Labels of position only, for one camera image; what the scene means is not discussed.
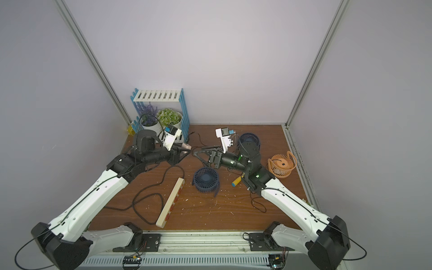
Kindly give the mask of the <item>cream power strip red sockets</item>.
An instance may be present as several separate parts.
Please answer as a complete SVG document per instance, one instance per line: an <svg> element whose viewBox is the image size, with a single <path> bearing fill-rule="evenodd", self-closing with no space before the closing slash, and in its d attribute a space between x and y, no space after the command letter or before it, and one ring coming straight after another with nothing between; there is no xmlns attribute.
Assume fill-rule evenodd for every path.
<svg viewBox="0 0 432 270"><path fill-rule="evenodd" d="M174 206L176 202L179 199L180 193L185 185L185 180L183 178L179 178L177 182L174 185L174 188L172 192L170 193L170 196L168 197L165 206L163 207L163 210L159 216L159 218L156 221L156 227L158 228L164 228L169 217L171 216L171 213L174 209Z"/></svg>

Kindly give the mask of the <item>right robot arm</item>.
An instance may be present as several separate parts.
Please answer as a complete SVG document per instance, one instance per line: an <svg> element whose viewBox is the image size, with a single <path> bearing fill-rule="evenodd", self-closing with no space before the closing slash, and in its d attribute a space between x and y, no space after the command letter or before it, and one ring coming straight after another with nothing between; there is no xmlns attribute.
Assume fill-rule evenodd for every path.
<svg viewBox="0 0 432 270"><path fill-rule="evenodd" d="M194 152L208 155L201 162L216 169L226 167L243 173L244 185L271 202L292 219L299 229L273 222L267 228L271 242L308 255L320 270L336 270L351 248L346 222L339 216L330 218L297 197L262 165L261 153L253 142L240 146L237 154L221 147L205 147Z"/></svg>

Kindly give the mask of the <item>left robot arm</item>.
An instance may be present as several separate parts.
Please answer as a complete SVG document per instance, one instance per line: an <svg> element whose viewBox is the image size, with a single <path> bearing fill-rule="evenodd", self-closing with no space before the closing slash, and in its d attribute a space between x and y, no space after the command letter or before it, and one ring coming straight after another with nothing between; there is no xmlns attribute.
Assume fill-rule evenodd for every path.
<svg viewBox="0 0 432 270"><path fill-rule="evenodd" d="M182 131L164 128L164 139L144 129L134 135L132 146L115 157L99 179L66 211L50 223L38 223L31 235L41 252L60 270L75 270L88 257L106 250L133 250L141 244L142 231L132 223L89 232L88 226L106 204L153 164L178 164L188 152L176 139Z"/></svg>

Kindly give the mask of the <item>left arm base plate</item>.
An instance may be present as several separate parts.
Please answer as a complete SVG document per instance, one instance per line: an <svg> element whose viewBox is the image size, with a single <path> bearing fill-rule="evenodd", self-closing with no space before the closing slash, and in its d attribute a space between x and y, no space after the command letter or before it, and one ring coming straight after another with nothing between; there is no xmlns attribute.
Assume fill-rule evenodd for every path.
<svg viewBox="0 0 432 270"><path fill-rule="evenodd" d="M127 222L124 224L134 233L130 243L124 247L116 247L113 252L158 252L161 234L151 234L143 231L135 224Z"/></svg>

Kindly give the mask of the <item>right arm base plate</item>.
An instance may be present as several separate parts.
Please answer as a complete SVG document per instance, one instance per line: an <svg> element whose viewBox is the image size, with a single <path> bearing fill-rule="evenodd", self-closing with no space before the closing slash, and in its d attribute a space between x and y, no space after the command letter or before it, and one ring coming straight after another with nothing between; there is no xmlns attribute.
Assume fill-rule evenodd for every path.
<svg viewBox="0 0 432 270"><path fill-rule="evenodd" d="M266 230L258 233L244 232L242 238L249 243L252 252L270 251L294 251L289 247L282 247L272 238L271 233L280 225L280 222L273 222Z"/></svg>

